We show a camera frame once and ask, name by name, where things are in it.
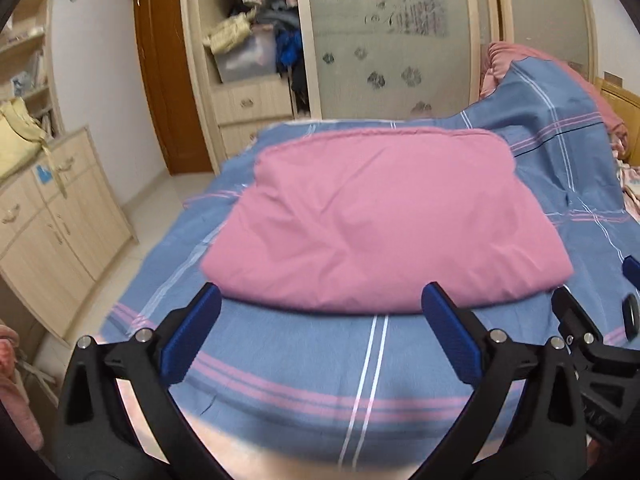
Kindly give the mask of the pink and cream jacket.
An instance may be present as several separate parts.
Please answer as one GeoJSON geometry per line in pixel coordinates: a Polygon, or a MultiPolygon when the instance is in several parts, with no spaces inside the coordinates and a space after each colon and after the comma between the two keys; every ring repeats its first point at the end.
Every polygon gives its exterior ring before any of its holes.
{"type": "Polygon", "coordinates": [[[503,304],[573,274],[506,141],[434,127],[267,148],[201,269],[232,299],[348,314],[414,313],[433,282],[462,308],[503,304]]]}

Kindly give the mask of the clothes pile in wardrobe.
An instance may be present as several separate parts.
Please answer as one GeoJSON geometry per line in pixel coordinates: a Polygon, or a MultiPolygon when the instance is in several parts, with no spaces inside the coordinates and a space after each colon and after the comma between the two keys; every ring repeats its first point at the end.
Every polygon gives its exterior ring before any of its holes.
{"type": "Polygon", "coordinates": [[[228,18],[204,34],[203,46],[213,56],[227,53],[263,28],[276,37],[275,74],[288,78],[296,108],[310,110],[298,0],[232,0],[228,18]]]}

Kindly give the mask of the pink towel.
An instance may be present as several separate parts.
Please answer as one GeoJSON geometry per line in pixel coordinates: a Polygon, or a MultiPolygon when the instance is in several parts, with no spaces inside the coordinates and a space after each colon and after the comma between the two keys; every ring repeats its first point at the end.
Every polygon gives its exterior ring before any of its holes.
{"type": "Polygon", "coordinates": [[[16,349],[20,336],[6,324],[0,326],[0,382],[1,403],[12,422],[36,452],[43,447],[43,435],[29,407],[29,400],[20,372],[17,370],[16,349]]]}

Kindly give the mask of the light wood side cabinet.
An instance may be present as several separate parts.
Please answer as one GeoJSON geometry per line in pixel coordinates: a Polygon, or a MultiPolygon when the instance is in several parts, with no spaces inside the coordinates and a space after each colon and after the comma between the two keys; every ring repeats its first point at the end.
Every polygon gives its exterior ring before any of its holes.
{"type": "Polygon", "coordinates": [[[1,185],[1,278],[60,341],[135,239],[88,128],[1,185]]]}

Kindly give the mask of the wooden headboard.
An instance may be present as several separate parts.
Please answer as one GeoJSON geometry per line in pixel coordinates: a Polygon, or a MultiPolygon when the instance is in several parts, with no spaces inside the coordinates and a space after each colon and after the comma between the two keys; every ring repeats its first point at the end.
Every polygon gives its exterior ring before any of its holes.
{"type": "Polygon", "coordinates": [[[605,79],[596,80],[600,96],[612,108],[618,125],[612,128],[613,150],[619,160],[639,166],[639,97],[605,79]]]}

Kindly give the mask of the yellow bag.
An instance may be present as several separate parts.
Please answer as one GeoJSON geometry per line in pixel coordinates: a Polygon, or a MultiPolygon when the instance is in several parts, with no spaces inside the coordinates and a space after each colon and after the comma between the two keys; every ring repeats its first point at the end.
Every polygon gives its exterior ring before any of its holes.
{"type": "Polygon", "coordinates": [[[1,103],[0,174],[1,182],[12,177],[40,154],[46,156],[49,171],[64,197],[67,191],[55,165],[46,133],[29,114],[22,98],[1,103]]]}

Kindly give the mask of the brown wooden door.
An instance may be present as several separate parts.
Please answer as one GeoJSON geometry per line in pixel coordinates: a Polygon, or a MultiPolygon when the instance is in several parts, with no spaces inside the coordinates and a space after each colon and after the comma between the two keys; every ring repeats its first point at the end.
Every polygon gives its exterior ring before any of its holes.
{"type": "Polygon", "coordinates": [[[168,172],[211,172],[186,59],[180,0],[134,0],[134,27],[146,102],[168,172]]]}

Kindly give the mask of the pink pillow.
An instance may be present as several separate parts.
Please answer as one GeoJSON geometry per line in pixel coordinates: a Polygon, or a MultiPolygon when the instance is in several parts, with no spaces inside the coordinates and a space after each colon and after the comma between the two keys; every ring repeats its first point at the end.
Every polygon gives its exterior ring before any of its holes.
{"type": "Polygon", "coordinates": [[[618,125],[617,117],[608,103],[600,96],[596,87],[580,76],[567,63],[541,50],[524,46],[524,44],[495,41],[487,47],[480,69],[480,98],[488,98],[491,93],[494,93],[506,78],[506,74],[514,72],[513,65],[521,62],[526,64],[525,73],[533,81],[538,81],[538,76],[533,73],[533,69],[541,68],[544,71],[542,79],[545,81],[558,82],[561,89],[572,88],[573,91],[579,89],[588,96],[611,139],[610,131],[618,125]]]}

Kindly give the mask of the clear storage box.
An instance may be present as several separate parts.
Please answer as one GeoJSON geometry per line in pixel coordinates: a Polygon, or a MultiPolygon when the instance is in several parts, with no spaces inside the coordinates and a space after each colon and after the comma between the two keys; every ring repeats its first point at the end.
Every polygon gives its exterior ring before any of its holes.
{"type": "Polygon", "coordinates": [[[254,79],[277,71],[277,44],[272,29],[257,29],[242,44],[214,55],[223,84],[254,79]]]}

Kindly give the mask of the wardrobe with frosted sliding doors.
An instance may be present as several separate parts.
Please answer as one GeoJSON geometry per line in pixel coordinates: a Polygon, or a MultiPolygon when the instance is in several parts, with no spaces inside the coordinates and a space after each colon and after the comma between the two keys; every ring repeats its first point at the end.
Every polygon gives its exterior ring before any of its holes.
{"type": "Polygon", "coordinates": [[[598,72],[590,0],[297,0],[308,105],[290,78],[228,84],[206,35],[232,0],[180,0],[198,118],[215,167],[272,120],[444,117],[480,96],[494,41],[549,53],[587,80],[598,72]]]}

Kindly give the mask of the wall shelf unit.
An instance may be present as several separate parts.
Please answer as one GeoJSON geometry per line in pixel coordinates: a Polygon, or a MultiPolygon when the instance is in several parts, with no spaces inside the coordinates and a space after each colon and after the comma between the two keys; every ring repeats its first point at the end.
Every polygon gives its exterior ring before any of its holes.
{"type": "Polygon", "coordinates": [[[1,32],[1,101],[21,98],[49,139],[64,133],[52,65],[53,0],[21,0],[1,32]]]}

